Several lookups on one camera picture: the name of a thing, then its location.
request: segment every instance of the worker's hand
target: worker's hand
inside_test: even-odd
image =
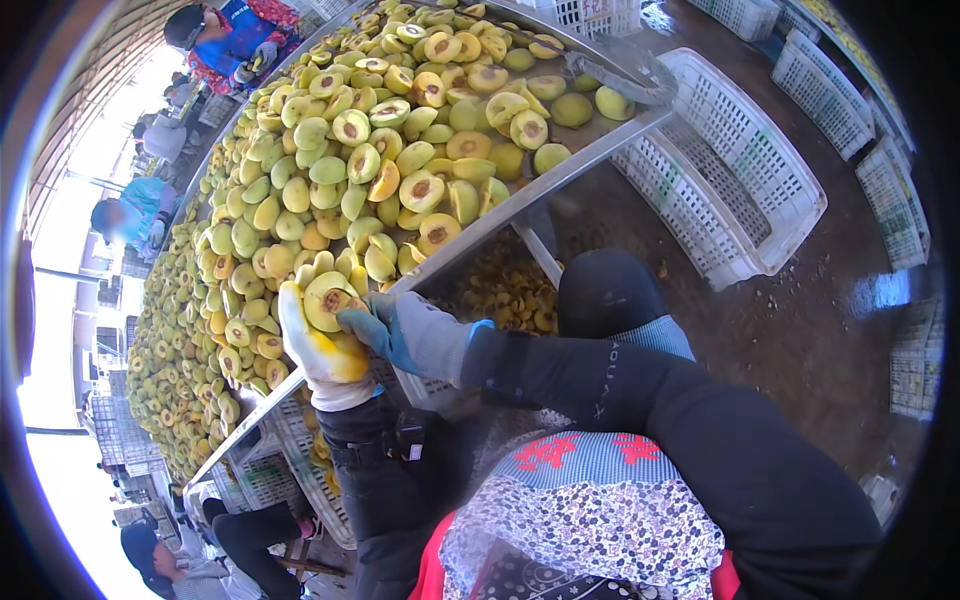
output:
[[[279,46],[275,41],[265,41],[257,46],[251,58],[252,64],[254,65],[253,70],[257,73],[262,73],[267,67],[273,64],[274,60],[276,60],[277,48],[279,48]]]
[[[248,62],[242,62],[240,66],[233,71],[233,80],[239,84],[248,84],[256,77],[256,73],[250,67]]]
[[[283,349],[303,369],[317,409],[347,410],[382,392],[367,371],[367,349],[355,337],[322,333],[306,320],[303,292],[296,282],[280,285],[277,302]]]
[[[159,219],[154,220],[154,224],[150,226],[150,233],[148,238],[150,243],[159,246],[163,243],[163,233],[166,231],[166,226]]]
[[[337,313],[337,323],[351,331],[401,371],[449,381],[460,387],[460,371],[467,345],[478,326],[493,327],[485,319],[460,324],[416,292],[398,296],[370,292],[371,312],[357,309]]]

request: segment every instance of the blue glove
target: blue glove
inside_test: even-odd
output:
[[[253,51],[253,56],[250,59],[251,65],[256,65],[253,69],[257,73],[262,73],[265,69],[270,67],[271,64],[276,60],[276,50],[279,46],[275,41],[265,41],[259,46],[256,47],[256,50]]]
[[[460,324],[416,292],[398,296],[370,292],[370,312],[347,309],[337,323],[401,371],[460,387],[467,346],[477,327],[493,327],[489,319]]]

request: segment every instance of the white glove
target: white glove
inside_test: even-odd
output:
[[[254,75],[256,74],[253,73],[250,66],[244,62],[233,71],[233,80],[239,84],[248,84],[253,81]]]
[[[167,227],[159,219],[154,220],[154,224],[150,226],[150,233],[148,238],[150,243],[155,246],[163,243],[163,233],[166,231]]]
[[[296,282],[280,285],[278,309],[283,349],[303,369],[314,407],[344,411],[383,391],[368,372],[367,347],[349,333],[323,333],[306,320]]]

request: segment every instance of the red chinese character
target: red chinese character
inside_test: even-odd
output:
[[[550,467],[559,468],[564,465],[563,457],[567,452],[573,452],[577,446],[571,440],[579,438],[580,434],[566,436],[565,438],[556,438],[554,440],[536,440],[530,442],[521,448],[514,458],[519,460],[522,465],[517,465],[520,470],[536,471],[537,466],[547,463]]]
[[[628,465],[635,465],[636,459],[638,458],[657,461],[660,457],[655,456],[654,452],[660,452],[662,454],[656,442],[651,442],[643,436],[635,436],[629,433],[618,433],[616,440],[613,440],[613,444],[620,446],[620,451],[624,454],[623,462]]]

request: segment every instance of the cap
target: cap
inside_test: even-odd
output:
[[[107,222],[107,211],[109,210],[106,201],[100,201],[93,206],[93,212],[90,213],[90,226],[94,231],[99,231],[101,235],[109,234],[109,223]]]
[[[157,576],[154,569],[154,548],[156,548],[156,534],[143,523],[127,525],[120,530],[120,545],[127,555],[127,560],[144,580]]]
[[[163,26],[163,38],[171,46],[189,50],[204,29],[204,7],[193,4],[174,12]]]

